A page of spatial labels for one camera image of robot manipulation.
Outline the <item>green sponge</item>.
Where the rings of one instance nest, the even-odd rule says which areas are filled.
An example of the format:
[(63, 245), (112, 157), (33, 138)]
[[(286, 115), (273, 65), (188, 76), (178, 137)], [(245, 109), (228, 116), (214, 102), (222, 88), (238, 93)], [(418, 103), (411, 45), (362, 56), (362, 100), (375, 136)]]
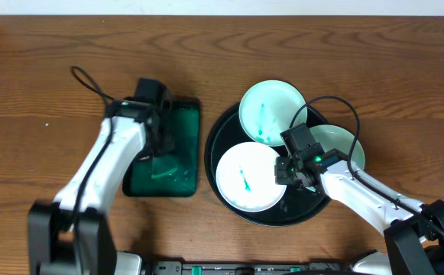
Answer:
[(152, 166), (151, 179), (157, 180), (166, 176), (172, 176), (177, 170), (177, 166)]

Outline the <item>white plate green stain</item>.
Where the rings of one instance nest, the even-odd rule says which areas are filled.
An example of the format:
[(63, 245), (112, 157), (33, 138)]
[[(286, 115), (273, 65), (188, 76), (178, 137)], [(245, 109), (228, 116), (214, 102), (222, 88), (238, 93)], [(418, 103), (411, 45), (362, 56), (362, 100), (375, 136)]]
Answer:
[(279, 153), (265, 144), (244, 142), (228, 149), (216, 167), (216, 186), (237, 210), (263, 212), (275, 206), (287, 187), (276, 183)]

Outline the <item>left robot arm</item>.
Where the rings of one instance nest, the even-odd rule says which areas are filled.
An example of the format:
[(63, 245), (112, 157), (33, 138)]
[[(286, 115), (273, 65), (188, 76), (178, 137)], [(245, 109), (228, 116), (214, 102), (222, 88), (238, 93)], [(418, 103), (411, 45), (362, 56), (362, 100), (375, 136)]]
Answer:
[(116, 99), (105, 109), (96, 142), (51, 203), (28, 213), (32, 274), (140, 274), (139, 255), (118, 251), (108, 216), (123, 176), (136, 159), (173, 148), (163, 124), (170, 103)]

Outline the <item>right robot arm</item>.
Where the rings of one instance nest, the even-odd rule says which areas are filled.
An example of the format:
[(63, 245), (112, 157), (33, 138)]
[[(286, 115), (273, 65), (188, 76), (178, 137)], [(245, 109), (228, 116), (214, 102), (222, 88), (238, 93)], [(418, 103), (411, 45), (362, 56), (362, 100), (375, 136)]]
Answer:
[(404, 196), (360, 170), (337, 149), (278, 157), (280, 185), (313, 187), (346, 205), (384, 236), (386, 253), (369, 252), (350, 264), (357, 274), (444, 274), (444, 201)]

